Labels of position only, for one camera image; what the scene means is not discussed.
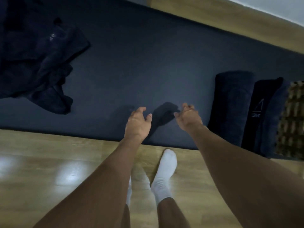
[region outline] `white sock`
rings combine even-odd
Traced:
[[[132,184],[131,184],[131,176],[129,180],[129,188],[128,188],[128,193],[127,193],[127,202],[126,204],[130,208],[130,202],[131,202],[131,195],[132,195]]]
[[[151,184],[151,191],[155,196],[156,205],[165,198],[172,198],[169,180],[174,174],[176,167],[176,154],[173,150],[166,149],[162,155],[153,183]]]

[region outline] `woven brown item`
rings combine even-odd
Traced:
[[[304,81],[292,82],[288,92],[275,152],[304,160]]]

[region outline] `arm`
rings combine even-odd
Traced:
[[[199,148],[223,199],[243,227],[302,227],[304,181],[203,126],[194,106],[175,114]]]
[[[148,135],[152,115],[133,111],[116,150],[34,228],[116,227],[120,224],[136,151]]]

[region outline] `wood plank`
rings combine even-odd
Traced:
[[[118,142],[0,130],[0,227],[32,227],[71,193]],[[141,145],[132,169],[131,225],[157,227],[150,181],[165,147]],[[192,227],[241,227],[199,151],[172,148],[174,199]],[[303,163],[279,160],[302,175]]]
[[[304,27],[228,0],[147,0],[151,8],[304,53]]]

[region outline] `person's left hand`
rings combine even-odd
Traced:
[[[148,114],[145,120],[142,114],[144,111],[146,111],[146,107],[139,107],[131,113],[125,129],[125,138],[138,137],[143,141],[148,136],[151,129],[152,114]]]

